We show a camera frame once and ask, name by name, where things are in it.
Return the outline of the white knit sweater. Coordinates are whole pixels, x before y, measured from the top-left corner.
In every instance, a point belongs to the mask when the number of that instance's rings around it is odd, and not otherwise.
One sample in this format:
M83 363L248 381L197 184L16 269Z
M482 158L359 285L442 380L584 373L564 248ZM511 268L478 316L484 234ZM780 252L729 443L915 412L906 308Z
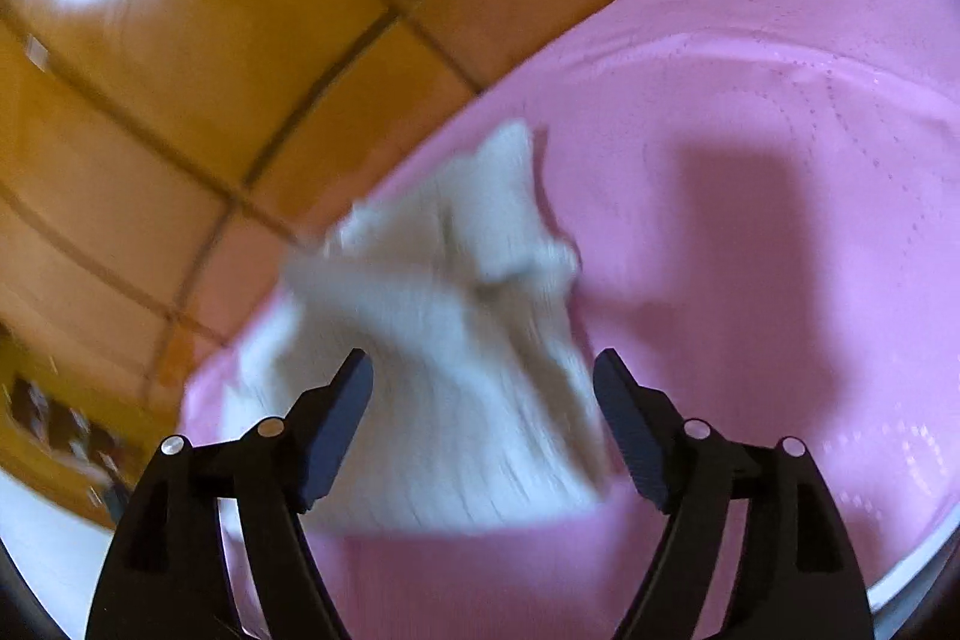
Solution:
M612 468L569 323L578 273L537 205L532 133L500 125L288 262L241 342L221 435L285 413L361 349L373 394L311 528L478 534L590 512Z

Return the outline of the wooden side shelf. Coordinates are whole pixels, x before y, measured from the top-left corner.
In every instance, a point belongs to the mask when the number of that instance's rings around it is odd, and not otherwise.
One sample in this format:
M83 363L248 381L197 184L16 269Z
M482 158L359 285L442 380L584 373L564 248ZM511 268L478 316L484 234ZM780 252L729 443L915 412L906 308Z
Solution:
M2 333L2 470L60 509L116 526L174 411L85 385Z

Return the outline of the pink bed blanket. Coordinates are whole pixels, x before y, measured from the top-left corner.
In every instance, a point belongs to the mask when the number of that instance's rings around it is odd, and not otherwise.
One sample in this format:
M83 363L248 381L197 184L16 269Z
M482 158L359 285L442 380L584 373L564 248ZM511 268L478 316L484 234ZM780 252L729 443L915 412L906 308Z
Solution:
M457 113L379 198L485 203L535 138L578 353L729 437L802 438L867 583L958 515L958 0L615 0Z

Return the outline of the wooden panel headboard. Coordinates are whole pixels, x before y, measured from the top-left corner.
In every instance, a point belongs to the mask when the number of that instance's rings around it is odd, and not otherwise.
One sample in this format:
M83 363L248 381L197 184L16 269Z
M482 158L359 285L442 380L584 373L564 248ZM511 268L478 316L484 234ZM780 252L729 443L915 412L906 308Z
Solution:
M286 248L610 0L2 0L2 317L153 409Z

